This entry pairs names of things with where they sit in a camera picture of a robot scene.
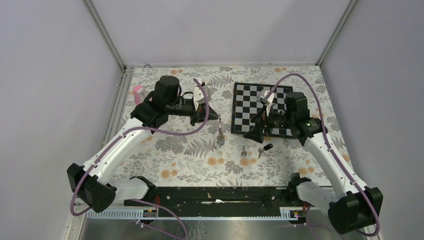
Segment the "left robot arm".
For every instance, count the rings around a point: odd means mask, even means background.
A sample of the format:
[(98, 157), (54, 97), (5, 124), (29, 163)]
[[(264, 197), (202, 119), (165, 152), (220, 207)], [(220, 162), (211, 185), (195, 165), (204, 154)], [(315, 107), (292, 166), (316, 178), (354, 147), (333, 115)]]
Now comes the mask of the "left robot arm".
[[(211, 94), (208, 86), (199, 79), (193, 79), (195, 87), (185, 98), (180, 81), (172, 75), (161, 76), (151, 91), (135, 109), (119, 132), (84, 164), (71, 164), (66, 170), (70, 188), (70, 213), (80, 216), (86, 210), (76, 212), (76, 199), (87, 205), (89, 210), (101, 213), (112, 203), (139, 201), (148, 206), (155, 200), (152, 185), (143, 177), (112, 180), (119, 165), (130, 156), (134, 149), (154, 133), (171, 136), (189, 136), (199, 132), (209, 120), (218, 115), (209, 104)], [(190, 124), (199, 127), (188, 132), (172, 132), (160, 129), (169, 116), (189, 117)]]

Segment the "keyring with coloured keys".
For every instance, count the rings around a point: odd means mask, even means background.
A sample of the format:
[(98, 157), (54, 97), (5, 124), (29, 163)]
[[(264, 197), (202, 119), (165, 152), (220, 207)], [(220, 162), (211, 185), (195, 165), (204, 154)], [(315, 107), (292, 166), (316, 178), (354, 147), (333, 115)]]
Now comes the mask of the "keyring with coloured keys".
[(222, 147), (225, 144), (225, 135), (223, 133), (222, 121), (218, 121), (218, 136), (216, 138), (217, 144)]

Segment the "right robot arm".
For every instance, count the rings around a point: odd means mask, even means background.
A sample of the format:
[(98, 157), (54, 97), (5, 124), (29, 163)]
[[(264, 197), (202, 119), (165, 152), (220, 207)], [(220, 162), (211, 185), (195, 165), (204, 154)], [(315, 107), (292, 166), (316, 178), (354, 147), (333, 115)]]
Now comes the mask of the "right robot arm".
[(289, 129), (318, 162), (333, 188), (333, 191), (326, 190), (309, 178), (297, 175), (288, 184), (287, 201), (293, 206), (307, 202), (318, 208), (328, 216), (339, 234), (374, 225), (374, 234), (377, 235), (382, 192), (377, 187), (368, 187), (343, 161), (323, 121), (310, 116), (307, 97), (302, 92), (288, 93), (284, 111), (273, 108), (274, 94), (269, 90), (261, 91), (257, 100), (263, 107), (251, 119), (254, 126), (244, 134), (244, 138), (262, 143), (264, 131)]

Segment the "silver key white head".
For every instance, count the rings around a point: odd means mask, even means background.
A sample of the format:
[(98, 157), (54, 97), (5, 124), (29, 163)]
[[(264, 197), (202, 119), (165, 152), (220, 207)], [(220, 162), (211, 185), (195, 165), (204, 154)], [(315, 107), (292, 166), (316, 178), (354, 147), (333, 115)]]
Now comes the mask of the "silver key white head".
[(243, 146), (242, 146), (242, 151), (241, 151), (241, 153), (240, 153), (240, 157), (241, 157), (242, 159), (245, 159), (245, 158), (246, 158), (246, 156), (247, 156), (246, 148), (245, 148), (245, 146), (243, 145)]

